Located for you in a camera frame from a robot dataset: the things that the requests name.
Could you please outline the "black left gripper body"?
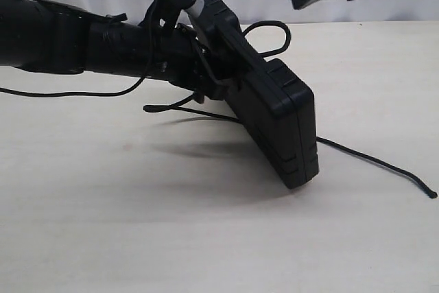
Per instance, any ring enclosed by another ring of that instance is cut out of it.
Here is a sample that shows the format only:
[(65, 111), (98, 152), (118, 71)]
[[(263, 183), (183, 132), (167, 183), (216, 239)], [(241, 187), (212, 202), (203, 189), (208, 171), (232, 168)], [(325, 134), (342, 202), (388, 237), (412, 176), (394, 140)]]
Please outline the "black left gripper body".
[(93, 21), (87, 34), (87, 70), (145, 77), (224, 100), (229, 91), (226, 65), (195, 39), (195, 31), (179, 25), (170, 34), (153, 22), (138, 25), (114, 20)]

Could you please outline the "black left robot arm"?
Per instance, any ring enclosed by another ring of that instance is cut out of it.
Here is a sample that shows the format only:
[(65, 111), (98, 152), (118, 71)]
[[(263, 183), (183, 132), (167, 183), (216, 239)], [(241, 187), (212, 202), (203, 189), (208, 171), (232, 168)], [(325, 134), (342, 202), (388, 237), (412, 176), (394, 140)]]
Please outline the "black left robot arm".
[(49, 0), (1, 0), (1, 65), (30, 73), (90, 71), (168, 82), (210, 99), (224, 99), (241, 77), (221, 33), (237, 17), (222, 0), (205, 0), (191, 25), (182, 7), (153, 0), (143, 20), (101, 16)]

